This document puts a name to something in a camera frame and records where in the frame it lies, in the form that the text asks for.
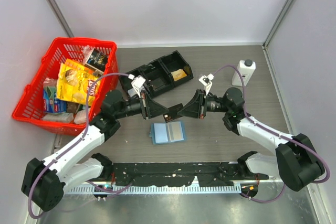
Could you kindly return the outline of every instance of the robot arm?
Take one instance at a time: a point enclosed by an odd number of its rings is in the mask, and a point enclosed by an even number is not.
[[[203,76],[201,80],[205,87],[211,86],[209,76]],[[249,114],[246,116],[244,103],[243,94],[238,88],[229,88],[219,98],[209,93],[208,87],[205,90],[196,90],[192,100],[177,114],[203,119],[207,112],[224,112],[223,122],[229,131],[256,141],[275,155],[265,156],[249,152],[239,158],[238,162],[249,172],[280,176],[294,191],[301,190],[323,175],[324,167],[314,155],[282,138],[293,139],[315,151],[307,136],[292,136],[258,122]]]
[[[101,105],[100,113],[90,122],[83,140],[77,143],[82,137],[82,132],[56,153],[42,161],[34,158],[27,164],[22,192],[29,196],[37,176],[54,160],[57,161],[43,174],[33,192],[33,202],[43,211],[53,209],[61,201],[64,193],[75,186],[93,178],[107,179],[113,172],[112,162],[107,157],[98,153],[80,165],[76,165],[77,162],[116,133],[120,128],[118,119],[141,114],[147,120],[168,113],[166,107],[154,102],[146,92],[138,91],[138,96],[133,96],[129,101],[122,98],[119,90],[109,91]]]

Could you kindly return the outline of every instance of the black crate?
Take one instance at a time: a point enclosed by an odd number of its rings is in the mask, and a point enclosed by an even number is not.
[[[171,72],[179,69],[183,69],[187,76],[174,81]],[[178,51],[162,56],[159,59],[153,60],[150,63],[142,65],[127,73],[134,76],[141,75],[146,78],[144,87],[151,97],[157,97],[158,95],[172,90],[173,88],[194,78],[191,67]],[[126,93],[128,90],[132,89],[132,80],[129,78],[120,76],[119,81]]]

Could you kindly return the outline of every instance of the gray wooden tabletop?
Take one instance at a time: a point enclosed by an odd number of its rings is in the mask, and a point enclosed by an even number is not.
[[[222,65],[237,65],[240,60],[256,62],[256,71],[246,87],[246,104],[250,114],[259,121],[287,132],[287,127],[274,84],[261,46],[214,46],[214,47],[165,47],[118,49],[120,72],[127,72],[160,56],[178,50],[193,70],[194,79],[155,98],[167,108],[178,103],[184,105],[193,97],[196,89],[203,86],[200,74],[213,73]],[[222,96],[231,87],[233,69],[226,68],[216,75],[211,92]],[[149,137],[152,123],[164,123],[159,116],[143,120],[141,115],[121,119],[117,133],[93,153],[100,152],[113,162],[215,162],[236,161],[249,151],[270,154],[252,140],[229,132],[223,125],[222,113],[208,113],[203,120],[181,118],[185,124],[187,141],[153,145]],[[63,136],[62,146],[73,137]]]

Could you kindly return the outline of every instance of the gray wall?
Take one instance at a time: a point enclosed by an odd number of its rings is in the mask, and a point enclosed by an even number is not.
[[[26,164],[51,151],[55,135],[15,122],[12,111],[55,37],[65,37],[45,0],[0,0],[0,216],[22,224],[27,197],[20,191]]]
[[[265,41],[285,0],[56,0],[75,36],[118,46]]]
[[[331,167],[322,188],[335,206],[336,0],[296,0],[269,53],[294,131],[308,135]]]

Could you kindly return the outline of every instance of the red basket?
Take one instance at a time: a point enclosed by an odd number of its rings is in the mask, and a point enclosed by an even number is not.
[[[43,82],[46,77],[58,78],[59,67],[66,59],[81,61],[83,55],[81,50],[84,46],[97,48],[106,55],[109,55],[105,73],[118,72],[116,60],[117,46],[111,41],[100,41],[87,38],[56,38],[47,53],[41,59],[41,65],[35,74],[32,82],[28,84],[23,95],[17,104],[12,117],[14,120],[32,123],[50,132],[68,135],[78,135],[85,128],[85,124],[70,124],[42,121],[43,113]],[[90,110],[90,120],[100,110],[100,104],[105,94],[114,89],[118,83],[118,76],[110,76],[101,80],[96,98]]]

